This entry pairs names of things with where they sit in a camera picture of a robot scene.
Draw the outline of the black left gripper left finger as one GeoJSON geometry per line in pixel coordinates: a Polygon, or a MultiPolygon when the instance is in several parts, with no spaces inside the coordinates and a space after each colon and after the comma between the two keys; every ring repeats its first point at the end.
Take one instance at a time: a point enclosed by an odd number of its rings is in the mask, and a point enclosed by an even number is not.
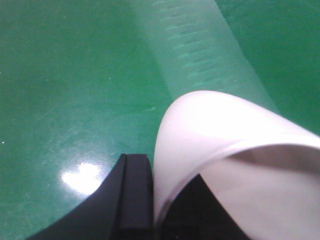
{"type": "Polygon", "coordinates": [[[98,189],[31,240],[153,239],[153,177],[145,154],[121,154],[98,189]]]}

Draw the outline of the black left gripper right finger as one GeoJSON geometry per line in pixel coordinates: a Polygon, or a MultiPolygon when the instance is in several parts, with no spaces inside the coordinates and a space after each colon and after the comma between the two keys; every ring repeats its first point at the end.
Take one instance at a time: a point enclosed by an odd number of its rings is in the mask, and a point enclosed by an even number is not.
{"type": "Polygon", "coordinates": [[[174,199],[160,230],[161,240],[247,238],[199,174],[174,199]]]}

